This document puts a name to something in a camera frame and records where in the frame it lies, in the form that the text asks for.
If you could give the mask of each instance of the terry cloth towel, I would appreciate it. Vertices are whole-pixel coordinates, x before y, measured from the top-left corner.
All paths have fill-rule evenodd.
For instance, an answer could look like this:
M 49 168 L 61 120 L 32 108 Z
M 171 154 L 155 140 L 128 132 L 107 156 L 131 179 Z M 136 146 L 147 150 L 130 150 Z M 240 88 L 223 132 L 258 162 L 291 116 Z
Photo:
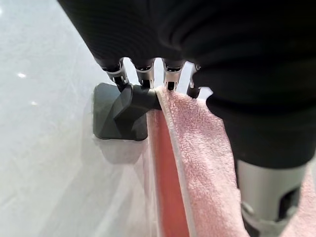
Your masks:
M 222 121 L 205 101 L 156 89 L 161 111 L 148 114 L 160 237 L 248 237 L 234 161 Z M 282 237 L 316 236 L 310 169 L 300 207 Z

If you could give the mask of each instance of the black robot arm cover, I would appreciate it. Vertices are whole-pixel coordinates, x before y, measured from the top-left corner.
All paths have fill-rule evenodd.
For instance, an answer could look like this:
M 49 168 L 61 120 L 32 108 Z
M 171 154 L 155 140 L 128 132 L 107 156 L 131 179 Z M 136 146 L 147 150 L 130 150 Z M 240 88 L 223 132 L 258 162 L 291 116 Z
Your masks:
M 161 42 L 199 64 L 197 86 L 222 118 L 235 159 L 296 167 L 316 149 L 312 1 L 148 0 Z

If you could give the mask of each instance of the black bracket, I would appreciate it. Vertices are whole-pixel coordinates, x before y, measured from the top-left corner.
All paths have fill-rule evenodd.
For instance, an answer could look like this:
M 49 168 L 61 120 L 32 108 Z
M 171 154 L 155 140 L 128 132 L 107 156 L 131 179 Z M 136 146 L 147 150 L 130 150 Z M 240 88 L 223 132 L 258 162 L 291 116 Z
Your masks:
M 146 112 L 161 110 L 156 92 L 127 84 L 122 92 L 101 83 L 94 88 L 93 133 L 97 138 L 142 141 L 147 138 Z

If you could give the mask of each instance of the robotic hand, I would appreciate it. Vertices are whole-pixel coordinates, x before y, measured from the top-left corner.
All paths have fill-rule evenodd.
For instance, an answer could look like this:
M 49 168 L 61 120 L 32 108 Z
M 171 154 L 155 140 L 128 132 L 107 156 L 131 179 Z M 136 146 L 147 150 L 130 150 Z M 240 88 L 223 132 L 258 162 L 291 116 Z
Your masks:
M 171 90 L 183 60 L 196 65 L 188 94 L 213 91 L 206 104 L 231 143 L 244 226 L 251 237 L 279 236 L 299 205 L 316 149 L 315 6 L 307 0 L 59 2 L 119 89 L 128 83 L 122 57 L 132 59 L 146 87 L 153 86 L 153 61 L 136 59 L 164 58 Z

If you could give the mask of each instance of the glossy white floor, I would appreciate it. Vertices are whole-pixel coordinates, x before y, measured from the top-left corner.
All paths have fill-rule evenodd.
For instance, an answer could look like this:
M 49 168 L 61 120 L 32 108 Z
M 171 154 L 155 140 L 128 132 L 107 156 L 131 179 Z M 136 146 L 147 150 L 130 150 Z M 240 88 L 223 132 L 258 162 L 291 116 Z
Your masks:
M 161 85 L 160 60 L 155 67 Z M 1 237 L 148 236 L 148 143 L 93 138 L 100 82 L 110 81 L 57 1 L 0 0 Z

